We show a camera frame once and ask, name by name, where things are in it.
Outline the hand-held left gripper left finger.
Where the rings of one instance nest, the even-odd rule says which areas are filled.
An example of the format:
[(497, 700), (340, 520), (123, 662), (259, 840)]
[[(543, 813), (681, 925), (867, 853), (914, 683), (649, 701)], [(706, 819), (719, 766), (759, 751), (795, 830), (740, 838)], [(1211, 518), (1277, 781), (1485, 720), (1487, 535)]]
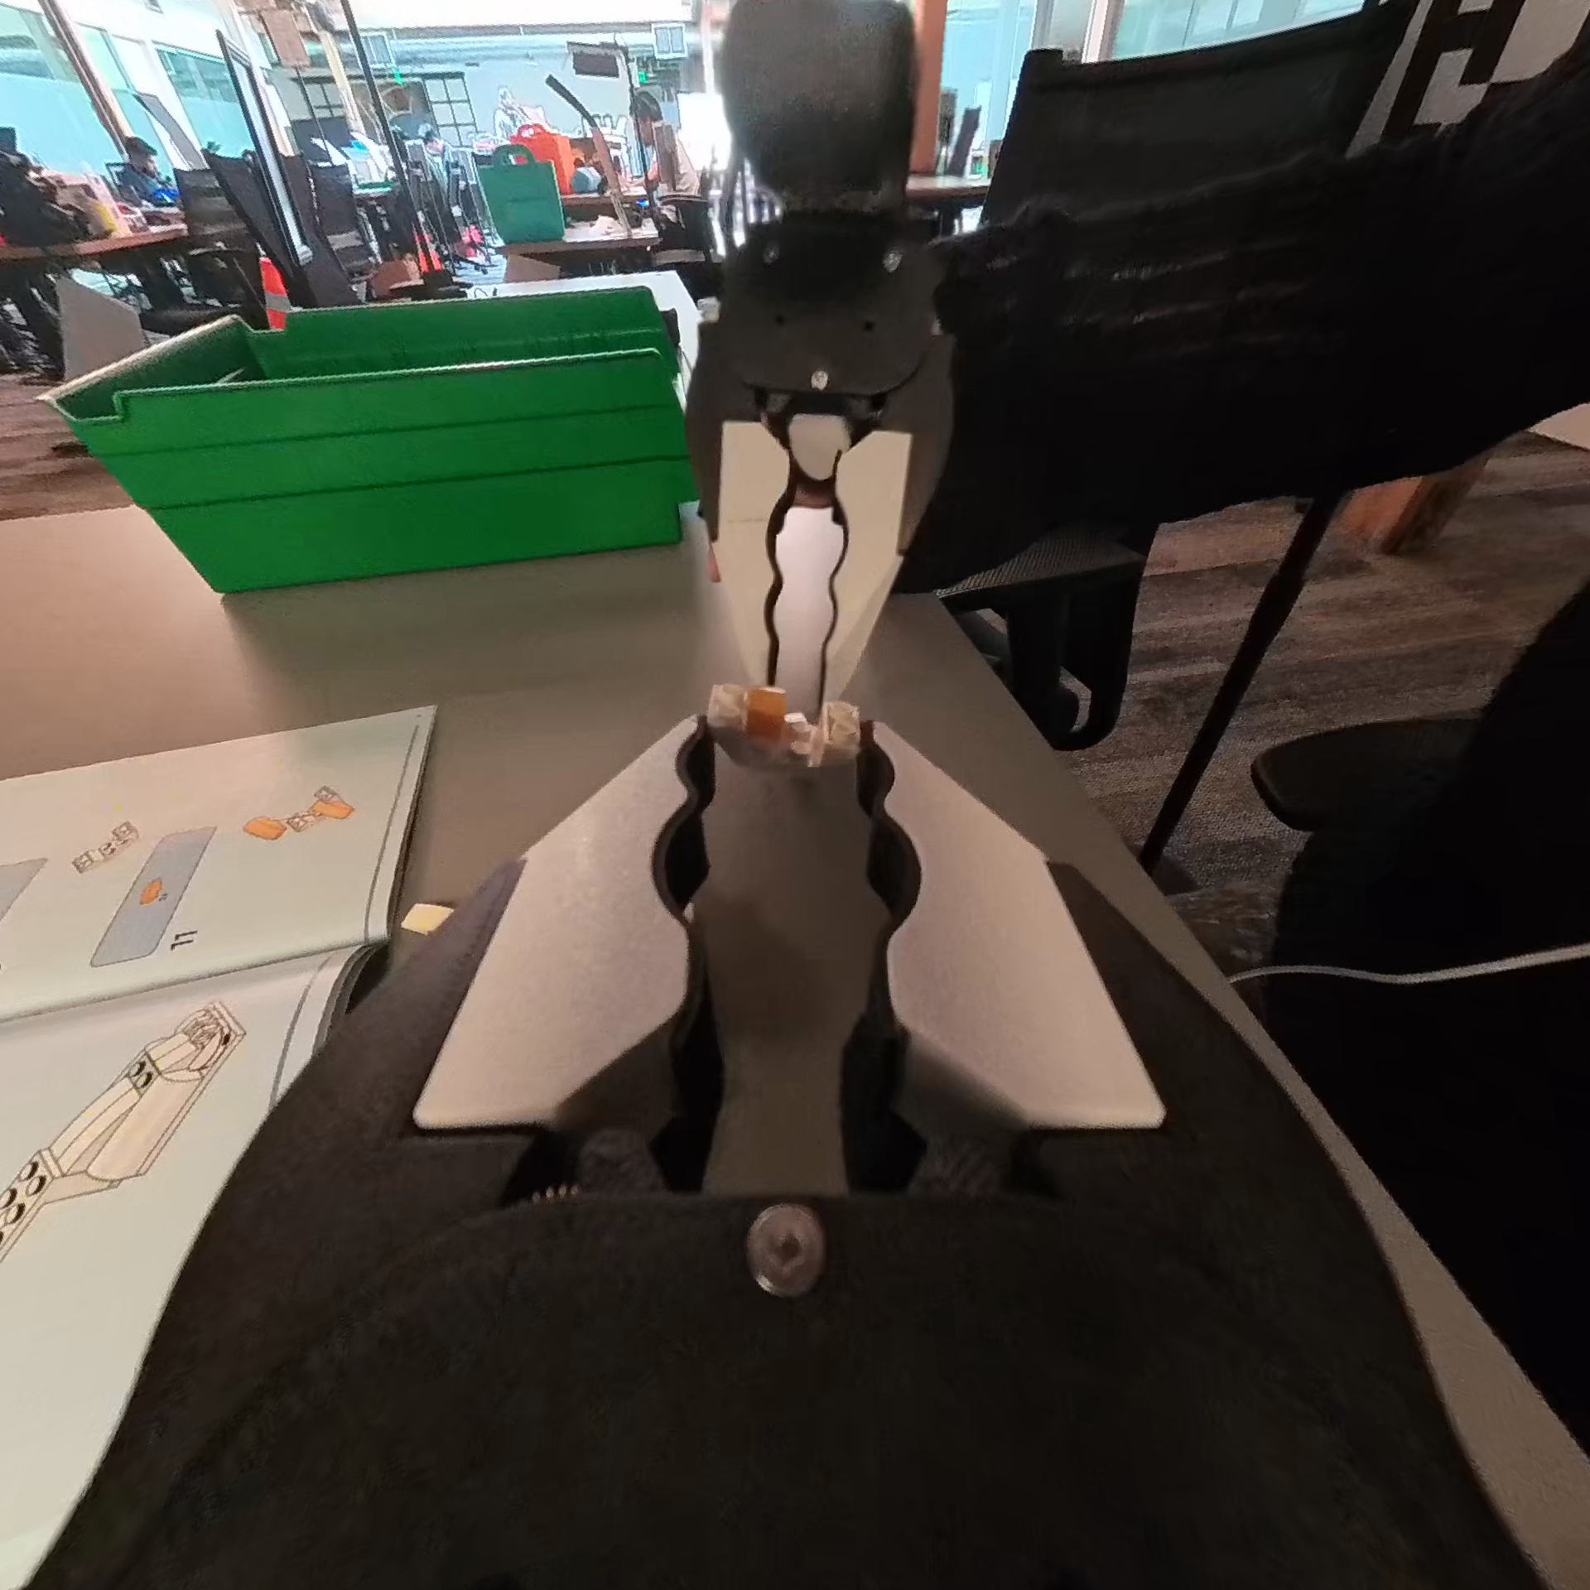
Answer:
[(704, 1182), (723, 1105), (704, 948), (715, 743), (685, 717), (530, 843), (410, 1118), (433, 1133), (639, 1137)]

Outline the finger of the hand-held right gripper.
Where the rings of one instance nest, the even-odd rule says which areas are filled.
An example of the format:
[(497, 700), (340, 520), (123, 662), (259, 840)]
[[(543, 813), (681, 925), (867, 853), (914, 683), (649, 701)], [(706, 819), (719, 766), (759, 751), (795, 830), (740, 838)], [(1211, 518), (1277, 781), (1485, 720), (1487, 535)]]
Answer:
[(779, 537), (789, 501), (791, 459), (776, 433), (764, 421), (725, 423), (713, 558), (749, 684), (789, 684), (791, 654), (779, 635)]
[(829, 516), (840, 542), (819, 569), (815, 703), (842, 696), (899, 573), (910, 455), (912, 436), (902, 429), (870, 429), (851, 440), (844, 423), (819, 427), (814, 459), (827, 465), (819, 482), (831, 488)]

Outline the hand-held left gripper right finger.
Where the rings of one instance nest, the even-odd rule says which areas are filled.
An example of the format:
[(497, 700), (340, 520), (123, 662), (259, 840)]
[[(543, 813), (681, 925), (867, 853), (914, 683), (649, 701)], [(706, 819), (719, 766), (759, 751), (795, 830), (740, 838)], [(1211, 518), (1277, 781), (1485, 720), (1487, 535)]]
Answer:
[(853, 1186), (935, 1144), (1156, 1129), (1160, 1097), (1043, 847), (895, 728), (861, 726), (867, 883), (884, 906), (842, 1057)]

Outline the white and orange lego piece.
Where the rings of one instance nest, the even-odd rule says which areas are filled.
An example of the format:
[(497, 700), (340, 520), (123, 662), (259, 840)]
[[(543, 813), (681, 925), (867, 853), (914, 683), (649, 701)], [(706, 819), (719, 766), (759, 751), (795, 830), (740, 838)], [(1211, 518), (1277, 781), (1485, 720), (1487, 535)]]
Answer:
[(770, 684), (713, 684), (706, 730), (730, 760), (778, 773), (846, 766), (863, 751), (863, 719), (853, 703), (832, 700), (804, 713)]

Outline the person's right forearm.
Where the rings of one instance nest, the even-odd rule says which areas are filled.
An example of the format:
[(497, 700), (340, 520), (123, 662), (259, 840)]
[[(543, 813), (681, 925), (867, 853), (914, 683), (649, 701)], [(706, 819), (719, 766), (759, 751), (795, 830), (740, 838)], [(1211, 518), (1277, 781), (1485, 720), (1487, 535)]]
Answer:
[(1451, 469), (1588, 397), (1586, 33), (1463, 120), (937, 243), (946, 465), (897, 590), (1071, 524)]

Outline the open lego instruction booklet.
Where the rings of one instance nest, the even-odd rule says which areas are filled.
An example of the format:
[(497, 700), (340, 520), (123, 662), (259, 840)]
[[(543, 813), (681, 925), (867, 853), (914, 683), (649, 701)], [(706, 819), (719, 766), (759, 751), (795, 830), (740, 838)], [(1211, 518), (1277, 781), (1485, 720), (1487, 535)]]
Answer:
[(433, 720), (3, 781), (9, 1584), (85, 1491), (238, 1158), (388, 942)]

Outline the green tote bag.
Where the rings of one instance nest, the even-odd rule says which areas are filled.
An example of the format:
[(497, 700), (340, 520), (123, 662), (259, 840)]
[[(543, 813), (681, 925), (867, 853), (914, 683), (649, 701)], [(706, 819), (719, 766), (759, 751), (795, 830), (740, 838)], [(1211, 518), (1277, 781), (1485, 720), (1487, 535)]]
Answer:
[(558, 173), (520, 143), (496, 145), (477, 160), (478, 187), (490, 223), (503, 243), (543, 245), (564, 238), (564, 198)]

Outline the stacked green plastic bins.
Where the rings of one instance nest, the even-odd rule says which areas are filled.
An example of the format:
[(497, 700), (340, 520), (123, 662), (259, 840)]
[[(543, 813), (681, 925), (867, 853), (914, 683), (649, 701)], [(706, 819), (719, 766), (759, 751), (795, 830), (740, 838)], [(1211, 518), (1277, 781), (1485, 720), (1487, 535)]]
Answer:
[(687, 317), (641, 277), (227, 315), (47, 402), (217, 592), (636, 550), (698, 497)]

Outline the black sign stand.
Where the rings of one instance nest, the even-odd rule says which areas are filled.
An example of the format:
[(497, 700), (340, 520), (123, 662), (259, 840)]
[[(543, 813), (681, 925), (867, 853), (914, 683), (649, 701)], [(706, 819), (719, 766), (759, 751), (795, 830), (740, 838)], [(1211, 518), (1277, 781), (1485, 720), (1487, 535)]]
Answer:
[(1304, 507), (1298, 525), (1251, 609), (1239, 645), (1224, 667), (1205, 715), (1139, 845), (1139, 862), (1145, 872), (1154, 872), (1160, 866), (1166, 847), (1215, 760), (1270, 645), (1296, 605), (1309, 565), (1345, 495), (1347, 488), (1336, 488)]

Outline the black mesh chair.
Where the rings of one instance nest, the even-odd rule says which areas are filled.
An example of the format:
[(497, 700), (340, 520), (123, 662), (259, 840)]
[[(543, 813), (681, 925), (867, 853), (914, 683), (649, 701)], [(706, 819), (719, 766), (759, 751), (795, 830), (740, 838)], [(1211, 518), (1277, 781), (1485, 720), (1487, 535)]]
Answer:
[[(978, 230), (1033, 204), (1090, 215), (1344, 151), (1412, 12), (1349, 3), (1323, 22), (1097, 64), (1029, 52)], [(940, 590), (1054, 749), (1094, 747), (1120, 719), (1156, 531), (1141, 516), (1071, 510), (1033, 548)]]

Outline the wooden pillar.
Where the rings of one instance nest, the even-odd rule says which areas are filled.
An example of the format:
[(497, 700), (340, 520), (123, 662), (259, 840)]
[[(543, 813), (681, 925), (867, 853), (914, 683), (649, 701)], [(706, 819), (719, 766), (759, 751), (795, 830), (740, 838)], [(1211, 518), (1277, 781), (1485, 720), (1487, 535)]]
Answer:
[(1453, 469), (1362, 486), (1338, 508), (1334, 527), (1376, 556), (1425, 550), (1482, 478), (1495, 444)]

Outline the white board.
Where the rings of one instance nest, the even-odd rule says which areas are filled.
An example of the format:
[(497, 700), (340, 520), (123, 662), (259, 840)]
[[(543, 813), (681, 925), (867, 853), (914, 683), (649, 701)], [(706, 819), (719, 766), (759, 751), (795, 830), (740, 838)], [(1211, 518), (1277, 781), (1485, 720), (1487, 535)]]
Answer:
[(53, 281), (66, 382), (145, 351), (138, 310), (60, 274)]

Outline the black and white tag sign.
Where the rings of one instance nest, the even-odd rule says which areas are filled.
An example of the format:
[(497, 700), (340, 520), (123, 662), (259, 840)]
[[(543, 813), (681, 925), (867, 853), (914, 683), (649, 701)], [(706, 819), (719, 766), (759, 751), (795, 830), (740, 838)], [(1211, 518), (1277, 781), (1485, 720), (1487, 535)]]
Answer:
[(1586, 33), (1586, 1), (1417, 1), (1347, 151), (1450, 126)]

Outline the wooden table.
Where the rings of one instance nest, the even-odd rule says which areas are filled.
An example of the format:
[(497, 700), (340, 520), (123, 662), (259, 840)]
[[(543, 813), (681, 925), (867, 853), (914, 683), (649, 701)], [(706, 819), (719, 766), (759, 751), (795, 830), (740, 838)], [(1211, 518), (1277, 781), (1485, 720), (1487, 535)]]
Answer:
[(157, 224), (54, 245), (1, 243), (1, 268), (9, 272), (92, 266), (136, 272), (153, 259), (221, 251), (248, 251), (248, 247), (227, 240), (198, 238), (185, 224)]

